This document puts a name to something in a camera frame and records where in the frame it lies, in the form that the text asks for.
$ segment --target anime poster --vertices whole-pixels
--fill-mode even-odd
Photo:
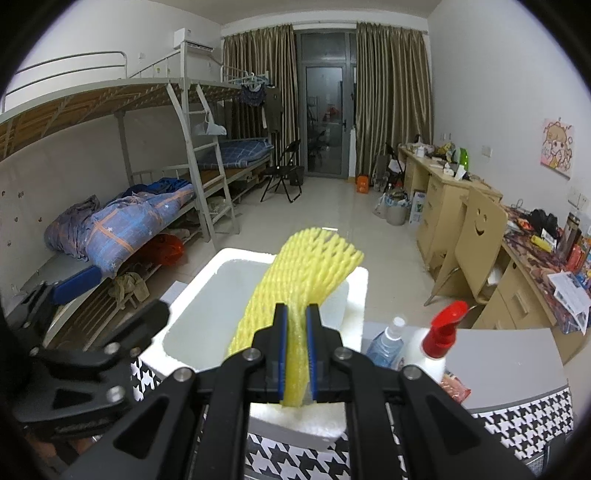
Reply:
[[[559,118],[544,121],[544,143],[542,144],[542,165],[552,168],[567,178],[573,167],[573,126]]]

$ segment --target brown curtain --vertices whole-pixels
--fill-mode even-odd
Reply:
[[[281,131],[273,138],[280,153],[299,138],[297,112],[296,37],[292,25],[261,28],[224,38],[224,63],[255,74],[269,71],[270,81],[281,91]],[[232,138],[264,137],[261,109],[232,102],[229,133]]]
[[[371,175],[386,142],[432,142],[431,79],[417,30],[361,23],[357,50],[357,175]]]

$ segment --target screw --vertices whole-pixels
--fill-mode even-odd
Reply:
[[[107,390],[107,402],[119,403],[125,398],[125,389],[121,385],[112,387]]]
[[[402,374],[409,380],[418,380],[421,378],[423,372],[416,365],[409,365],[402,369]]]
[[[193,370],[187,367],[181,367],[173,373],[173,377],[177,382],[186,382],[192,375]]]
[[[260,358],[261,351],[257,348],[250,347],[242,352],[242,356],[246,359],[246,361],[253,362],[254,360]]]
[[[108,344],[103,351],[107,355],[114,355],[119,351],[119,347],[120,345],[117,342],[113,342]]]
[[[340,346],[335,349],[335,357],[338,360],[349,360],[353,356],[353,352],[347,347]]]

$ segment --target air conditioner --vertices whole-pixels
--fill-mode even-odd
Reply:
[[[192,36],[191,30],[188,28],[181,28],[174,33],[174,48],[180,48],[182,42],[186,42],[189,48],[206,51],[208,53],[213,52],[213,47],[198,42],[197,39]]]

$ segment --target wooden bed slat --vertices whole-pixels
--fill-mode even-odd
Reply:
[[[85,86],[71,87],[17,106],[0,115],[0,161],[37,140],[89,120],[117,111],[170,105],[165,88],[169,81],[180,97],[177,79],[150,79],[148,82],[128,79],[89,84],[87,89],[83,89]],[[232,99],[240,93],[236,86],[214,85],[201,80],[199,83],[208,102]],[[192,80],[189,89],[191,103],[200,103],[196,86],[197,82]]]

